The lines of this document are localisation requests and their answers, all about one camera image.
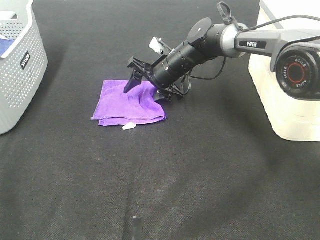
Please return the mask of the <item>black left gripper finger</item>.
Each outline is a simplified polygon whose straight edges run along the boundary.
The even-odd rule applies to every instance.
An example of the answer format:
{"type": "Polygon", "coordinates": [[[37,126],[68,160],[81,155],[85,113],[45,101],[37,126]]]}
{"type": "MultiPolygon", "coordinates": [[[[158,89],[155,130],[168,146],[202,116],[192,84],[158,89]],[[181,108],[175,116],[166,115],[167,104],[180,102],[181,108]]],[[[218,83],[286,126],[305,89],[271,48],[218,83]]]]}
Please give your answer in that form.
{"type": "Polygon", "coordinates": [[[142,78],[143,75],[140,72],[138,72],[137,70],[133,70],[128,83],[124,87],[123,93],[127,94],[130,90],[139,86],[142,83],[142,78]]]}

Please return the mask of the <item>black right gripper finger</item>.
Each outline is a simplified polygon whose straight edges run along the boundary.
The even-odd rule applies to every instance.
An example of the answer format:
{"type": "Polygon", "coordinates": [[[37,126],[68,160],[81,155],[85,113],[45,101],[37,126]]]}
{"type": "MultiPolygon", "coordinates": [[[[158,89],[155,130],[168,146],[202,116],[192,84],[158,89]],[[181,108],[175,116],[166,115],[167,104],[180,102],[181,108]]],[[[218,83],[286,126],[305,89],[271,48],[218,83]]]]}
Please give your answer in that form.
{"type": "Polygon", "coordinates": [[[160,92],[159,90],[157,90],[153,95],[153,100],[155,102],[159,102],[159,101],[162,101],[162,100],[170,101],[171,98],[172,98],[172,96],[170,94],[169,95],[164,94],[163,92],[160,92]]]}

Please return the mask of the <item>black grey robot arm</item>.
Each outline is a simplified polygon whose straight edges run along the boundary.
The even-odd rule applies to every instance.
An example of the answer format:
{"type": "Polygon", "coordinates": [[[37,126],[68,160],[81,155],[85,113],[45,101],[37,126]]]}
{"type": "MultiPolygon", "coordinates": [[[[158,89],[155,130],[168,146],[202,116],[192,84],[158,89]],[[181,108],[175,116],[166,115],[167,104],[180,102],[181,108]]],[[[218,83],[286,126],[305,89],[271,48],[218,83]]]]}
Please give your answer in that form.
{"type": "Polygon", "coordinates": [[[259,30],[228,20],[214,24],[204,18],[195,24],[184,42],[175,49],[160,43],[160,57],[152,64],[131,58],[133,70],[124,93],[147,79],[161,98],[182,96],[175,82],[189,78],[194,67],[217,57],[239,58],[244,54],[270,58],[281,90],[298,100],[320,98],[320,32],[317,29],[259,30]]]}

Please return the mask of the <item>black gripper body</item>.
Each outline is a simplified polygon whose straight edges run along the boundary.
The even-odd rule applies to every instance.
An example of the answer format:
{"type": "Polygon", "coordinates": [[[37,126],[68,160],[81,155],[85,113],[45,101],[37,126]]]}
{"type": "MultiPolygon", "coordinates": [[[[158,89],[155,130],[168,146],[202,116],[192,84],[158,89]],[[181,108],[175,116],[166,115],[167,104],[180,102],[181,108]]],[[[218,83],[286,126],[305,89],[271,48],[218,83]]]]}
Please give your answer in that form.
{"type": "Polygon", "coordinates": [[[190,81],[191,72],[188,71],[180,76],[182,80],[180,85],[177,85],[176,81],[180,78],[170,75],[169,64],[167,62],[169,55],[170,54],[161,55],[161,57],[152,64],[131,57],[127,67],[140,72],[143,78],[147,79],[147,81],[156,87],[156,91],[159,90],[166,95],[171,95],[171,98],[176,96],[178,99],[182,99],[192,88],[190,81]]]}

